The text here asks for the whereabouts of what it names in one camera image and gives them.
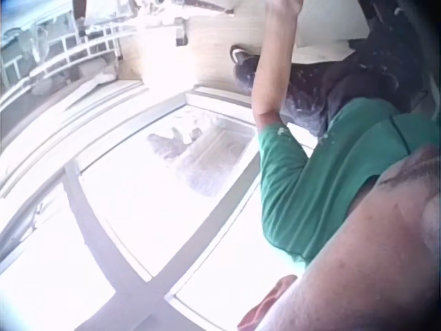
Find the man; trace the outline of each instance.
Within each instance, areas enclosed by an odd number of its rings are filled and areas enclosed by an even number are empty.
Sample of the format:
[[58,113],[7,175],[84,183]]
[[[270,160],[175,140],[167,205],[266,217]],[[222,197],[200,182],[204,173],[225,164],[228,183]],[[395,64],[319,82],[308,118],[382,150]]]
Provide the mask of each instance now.
[[308,159],[279,115],[302,3],[267,0],[252,108],[264,235],[309,266],[300,280],[280,280],[239,330],[432,330],[424,322],[440,314],[439,126],[358,95]]
[[[400,113],[421,100],[423,56],[413,26],[394,0],[370,1],[378,15],[369,20],[367,39],[351,41],[353,54],[337,62],[291,64],[282,113],[316,137],[356,97],[386,100]],[[238,85],[251,92],[260,57],[240,46],[232,46],[230,57]]]
[[400,114],[384,99],[359,95],[346,98],[330,118],[308,159],[279,115],[301,9],[302,0],[267,0],[252,108],[260,141],[264,235],[309,264],[383,172],[422,146],[440,145],[440,129],[422,115]]

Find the skin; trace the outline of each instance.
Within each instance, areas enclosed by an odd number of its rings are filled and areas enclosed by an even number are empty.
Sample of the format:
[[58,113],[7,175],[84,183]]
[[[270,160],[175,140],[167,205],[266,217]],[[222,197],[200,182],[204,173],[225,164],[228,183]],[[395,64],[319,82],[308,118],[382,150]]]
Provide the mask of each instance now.
[[[281,123],[302,0],[268,0],[252,93],[258,130]],[[423,148],[358,194],[343,226],[257,330],[427,330],[440,292],[440,151]]]

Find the paint stain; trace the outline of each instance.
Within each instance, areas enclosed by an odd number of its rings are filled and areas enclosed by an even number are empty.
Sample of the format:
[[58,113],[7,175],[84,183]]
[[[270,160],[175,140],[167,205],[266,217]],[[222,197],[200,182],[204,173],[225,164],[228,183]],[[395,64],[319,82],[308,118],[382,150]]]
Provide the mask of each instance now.
[[286,133],[286,132],[288,132],[287,129],[285,129],[285,128],[279,128],[278,131],[277,131],[277,135],[278,135],[278,136],[281,136],[282,134],[284,134],[284,133]]

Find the red cloth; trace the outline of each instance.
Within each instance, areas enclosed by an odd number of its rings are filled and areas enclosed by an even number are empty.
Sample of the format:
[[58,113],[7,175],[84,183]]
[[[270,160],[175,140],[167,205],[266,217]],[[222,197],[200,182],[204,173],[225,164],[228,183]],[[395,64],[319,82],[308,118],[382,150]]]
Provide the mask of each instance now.
[[274,287],[256,307],[245,315],[237,327],[238,331],[254,331],[273,304],[275,304],[296,279],[297,276],[289,275],[278,281],[276,287]]

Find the dark pants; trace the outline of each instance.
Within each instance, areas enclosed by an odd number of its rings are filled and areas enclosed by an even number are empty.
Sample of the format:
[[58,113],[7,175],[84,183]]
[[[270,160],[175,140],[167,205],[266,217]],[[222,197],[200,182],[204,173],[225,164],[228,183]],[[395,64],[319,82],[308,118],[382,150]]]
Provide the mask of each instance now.
[[[359,97],[384,99],[401,113],[411,111],[411,100],[422,89],[418,37],[403,14],[383,16],[386,23],[375,22],[368,38],[346,59],[292,64],[282,111],[290,122],[321,137],[338,111]],[[251,56],[234,68],[245,92],[252,90],[259,58]]]

